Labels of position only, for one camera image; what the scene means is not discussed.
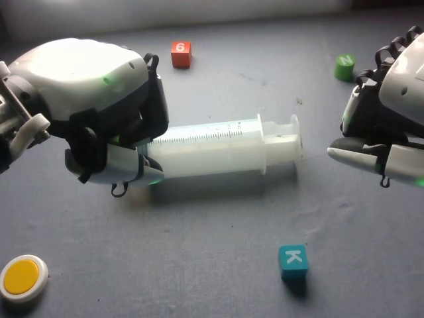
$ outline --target syringe barrel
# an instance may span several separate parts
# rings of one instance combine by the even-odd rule
[[[148,144],[148,156],[161,165],[166,179],[248,170],[264,173],[267,163],[299,158],[297,119],[289,125],[264,123],[264,129],[259,115],[243,121],[173,127]]]

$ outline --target letter cube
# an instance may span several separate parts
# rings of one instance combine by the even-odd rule
[[[191,64],[191,43],[175,42],[171,50],[172,65],[175,68],[189,68]]]
[[[304,245],[283,245],[278,253],[280,274],[283,280],[299,278],[309,269]]]

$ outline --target white robotic hand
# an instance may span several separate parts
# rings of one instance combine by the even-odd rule
[[[397,37],[376,53],[377,68],[356,79],[343,114],[344,138],[327,149],[343,164],[380,174],[383,187],[390,186],[390,179],[424,186],[424,145],[408,139],[424,138],[422,33],[414,26],[406,38]],[[384,51],[391,57],[382,61]]]
[[[117,183],[126,191],[129,182],[163,179],[142,146],[168,129],[158,61],[114,44],[69,38],[38,46],[9,68],[3,64],[0,172],[28,145],[46,140],[50,125],[51,135],[68,141],[66,167],[83,183],[113,184],[115,195]]]

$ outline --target white wall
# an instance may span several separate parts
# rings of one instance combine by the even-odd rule
[[[15,41],[346,11],[351,0],[0,0]]]

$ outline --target number 6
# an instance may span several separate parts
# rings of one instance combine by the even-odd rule
[[[184,51],[184,43],[178,43],[175,48],[177,51]]]

